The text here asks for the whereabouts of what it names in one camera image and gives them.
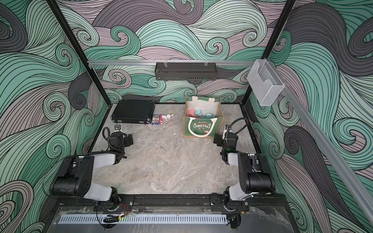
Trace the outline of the teal hourglass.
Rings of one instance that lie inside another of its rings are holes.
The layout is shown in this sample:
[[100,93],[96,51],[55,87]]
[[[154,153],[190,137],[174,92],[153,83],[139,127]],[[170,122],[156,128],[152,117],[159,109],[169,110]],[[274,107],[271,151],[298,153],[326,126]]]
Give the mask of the teal hourglass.
[[201,109],[196,109],[195,112],[194,112],[194,114],[195,114],[196,117],[201,117],[202,116]]
[[205,118],[207,118],[207,119],[212,119],[213,117],[214,117],[214,115],[211,114],[211,113],[206,113],[206,115],[205,115]]

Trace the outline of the pink hourglass front alone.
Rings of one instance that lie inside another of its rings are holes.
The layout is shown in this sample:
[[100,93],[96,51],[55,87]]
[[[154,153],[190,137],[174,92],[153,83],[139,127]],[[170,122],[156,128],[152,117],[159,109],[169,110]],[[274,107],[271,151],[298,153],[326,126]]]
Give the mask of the pink hourglass front alone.
[[187,117],[195,117],[195,110],[194,109],[189,109],[187,111]]

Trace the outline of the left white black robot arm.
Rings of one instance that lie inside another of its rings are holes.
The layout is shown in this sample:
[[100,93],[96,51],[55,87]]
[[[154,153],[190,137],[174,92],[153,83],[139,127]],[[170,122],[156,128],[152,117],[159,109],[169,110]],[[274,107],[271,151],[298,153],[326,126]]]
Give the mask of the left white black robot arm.
[[133,136],[120,130],[108,138],[109,149],[86,156],[69,156],[63,159],[49,192],[58,198],[83,198],[112,204],[110,211],[118,209],[120,197],[114,187],[103,186],[92,181],[96,169],[116,165],[126,158],[124,149],[133,145]]

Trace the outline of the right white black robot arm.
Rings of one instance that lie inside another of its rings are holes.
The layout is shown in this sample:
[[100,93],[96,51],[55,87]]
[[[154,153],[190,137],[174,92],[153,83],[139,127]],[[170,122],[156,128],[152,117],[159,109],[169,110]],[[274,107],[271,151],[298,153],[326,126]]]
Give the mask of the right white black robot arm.
[[233,133],[215,135],[213,143],[221,147],[221,158],[230,166],[235,166],[239,171],[239,181],[234,186],[229,186],[223,193],[225,206],[234,202],[243,202],[249,197],[258,194],[273,193],[275,184],[272,181],[270,170],[262,164],[261,159],[267,162],[260,154],[236,151],[239,137]]

